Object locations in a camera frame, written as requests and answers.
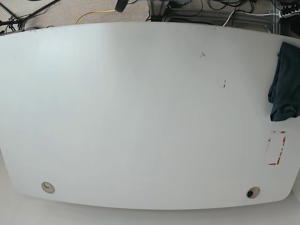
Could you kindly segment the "red tape rectangle marking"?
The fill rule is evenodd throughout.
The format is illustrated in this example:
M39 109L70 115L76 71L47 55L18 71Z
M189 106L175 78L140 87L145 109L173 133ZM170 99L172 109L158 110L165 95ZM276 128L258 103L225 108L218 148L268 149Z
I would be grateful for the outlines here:
M267 165L278 165L285 145L286 131L271 131L267 143Z

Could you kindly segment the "black microphone object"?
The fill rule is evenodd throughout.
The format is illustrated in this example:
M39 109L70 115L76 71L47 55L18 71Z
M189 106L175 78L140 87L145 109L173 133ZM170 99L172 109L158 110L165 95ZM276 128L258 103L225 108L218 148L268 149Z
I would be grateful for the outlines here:
M128 0L117 0L115 11L122 13L128 4Z

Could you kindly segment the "dark blue T-shirt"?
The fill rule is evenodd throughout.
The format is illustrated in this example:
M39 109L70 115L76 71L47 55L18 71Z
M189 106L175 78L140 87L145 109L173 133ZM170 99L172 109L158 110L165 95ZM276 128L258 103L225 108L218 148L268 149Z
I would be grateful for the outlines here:
M271 121L284 121L300 115L300 49L283 42L277 55L277 66L269 89L273 104Z

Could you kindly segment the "white power strip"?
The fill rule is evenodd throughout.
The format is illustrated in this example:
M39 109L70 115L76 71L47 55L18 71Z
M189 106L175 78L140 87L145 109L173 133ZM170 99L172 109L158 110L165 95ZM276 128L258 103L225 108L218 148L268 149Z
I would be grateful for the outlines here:
M280 18L288 18L291 16L299 15L299 14L300 14L299 4L287 5L280 10L279 17Z

